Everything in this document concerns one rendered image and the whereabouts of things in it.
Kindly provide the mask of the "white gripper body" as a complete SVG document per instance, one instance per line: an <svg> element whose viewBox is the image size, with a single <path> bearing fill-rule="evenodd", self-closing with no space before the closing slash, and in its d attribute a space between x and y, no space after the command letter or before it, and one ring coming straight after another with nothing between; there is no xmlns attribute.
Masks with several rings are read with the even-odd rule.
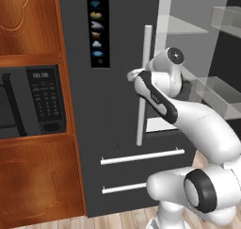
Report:
<svg viewBox="0 0 241 229"><path fill-rule="evenodd" d="M143 71L144 71L144 68L138 68L138 69L134 69L134 70L130 71L127 74L127 80L129 82L133 82L136 79L136 77Z"/></svg>

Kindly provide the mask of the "dark grey fridge door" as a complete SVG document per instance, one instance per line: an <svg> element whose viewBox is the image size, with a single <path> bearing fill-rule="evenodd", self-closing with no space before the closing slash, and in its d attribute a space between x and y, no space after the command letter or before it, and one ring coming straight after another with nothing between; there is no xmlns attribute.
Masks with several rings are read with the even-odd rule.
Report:
<svg viewBox="0 0 241 229"><path fill-rule="evenodd" d="M158 1L60 0L79 148L136 143L138 96L127 73L141 66Z"/></svg>

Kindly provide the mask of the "dark grey fridge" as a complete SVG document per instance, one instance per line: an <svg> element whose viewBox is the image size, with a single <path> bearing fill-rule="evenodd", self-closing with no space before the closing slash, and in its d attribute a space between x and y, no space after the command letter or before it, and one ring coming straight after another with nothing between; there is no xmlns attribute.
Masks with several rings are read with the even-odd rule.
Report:
<svg viewBox="0 0 241 229"><path fill-rule="evenodd" d="M158 0L103 0L106 51L92 55L93 0L59 0L83 191L90 218L155 204L141 183L190 166L195 147L177 129L137 140L139 99L127 73L142 63L144 27L155 25Z"/></svg>

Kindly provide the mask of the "glass fridge shelf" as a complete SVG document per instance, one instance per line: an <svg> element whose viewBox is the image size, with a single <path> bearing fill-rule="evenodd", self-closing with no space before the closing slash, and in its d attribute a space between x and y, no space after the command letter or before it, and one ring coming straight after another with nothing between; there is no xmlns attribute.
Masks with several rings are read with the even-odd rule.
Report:
<svg viewBox="0 0 241 229"><path fill-rule="evenodd" d="M158 35L205 34L207 30L171 15L159 15L156 33Z"/></svg>

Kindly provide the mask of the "dark grey fridge drawer front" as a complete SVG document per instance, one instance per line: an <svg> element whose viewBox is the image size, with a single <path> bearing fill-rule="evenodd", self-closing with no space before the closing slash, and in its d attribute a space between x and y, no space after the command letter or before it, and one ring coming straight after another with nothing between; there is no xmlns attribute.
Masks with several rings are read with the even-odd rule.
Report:
<svg viewBox="0 0 241 229"><path fill-rule="evenodd" d="M158 153L176 147L185 149L185 154L111 165L100 163L102 158ZM93 179L107 187L141 183L153 173L191 166L195 153L196 149L191 142L177 131L168 131L160 137L147 137L141 146L127 141L107 144L92 139L89 144L80 147L83 180Z"/></svg>
<svg viewBox="0 0 241 229"><path fill-rule="evenodd" d="M103 187L120 186L102 186L99 181L93 179L84 181L87 216L89 218L158 205L158 202L149 196L147 188L102 194Z"/></svg>

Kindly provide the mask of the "clear fridge door bin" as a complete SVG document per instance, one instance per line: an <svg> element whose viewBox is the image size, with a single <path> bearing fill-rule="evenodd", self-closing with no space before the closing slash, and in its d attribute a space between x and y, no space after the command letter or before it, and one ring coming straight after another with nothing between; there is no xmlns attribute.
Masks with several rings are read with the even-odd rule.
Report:
<svg viewBox="0 0 241 229"><path fill-rule="evenodd" d="M193 98L210 106L225 120L241 119L241 92L217 76L198 78Z"/></svg>
<svg viewBox="0 0 241 229"><path fill-rule="evenodd" d="M241 8L213 7L211 26L241 39Z"/></svg>

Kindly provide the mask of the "open dark fridge door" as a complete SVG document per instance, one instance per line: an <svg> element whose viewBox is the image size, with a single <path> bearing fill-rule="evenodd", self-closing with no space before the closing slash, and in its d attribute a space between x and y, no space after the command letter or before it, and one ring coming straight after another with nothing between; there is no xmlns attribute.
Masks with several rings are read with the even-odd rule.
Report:
<svg viewBox="0 0 241 229"><path fill-rule="evenodd" d="M216 7L241 8L241 0L228 0L224 6ZM241 92L241 39L218 30L209 76L217 76Z"/></svg>

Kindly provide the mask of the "black built-in microwave oven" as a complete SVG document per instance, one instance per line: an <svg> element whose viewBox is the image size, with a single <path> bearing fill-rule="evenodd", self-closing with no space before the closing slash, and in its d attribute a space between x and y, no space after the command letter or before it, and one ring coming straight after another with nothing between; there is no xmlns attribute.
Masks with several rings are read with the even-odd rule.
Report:
<svg viewBox="0 0 241 229"><path fill-rule="evenodd" d="M0 67L0 139L20 137L6 91L2 87L2 74L10 74L27 137L66 131L66 115L57 64Z"/></svg>

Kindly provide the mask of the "brown wooden cupboard door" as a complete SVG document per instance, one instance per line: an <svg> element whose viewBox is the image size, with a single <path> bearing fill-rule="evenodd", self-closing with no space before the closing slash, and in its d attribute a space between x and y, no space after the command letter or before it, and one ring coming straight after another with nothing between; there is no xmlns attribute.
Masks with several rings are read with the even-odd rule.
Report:
<svg viewBox="0 0 241 229"><path fill-rule="evenodd" d="M83 214L73 141L0 149L0 229Z"/></svg>
<svg viewBox="0 0 241 229"><path fill-rule="evenodd" d="M60 51L55 0L0 0L0 56Z"/></svg>

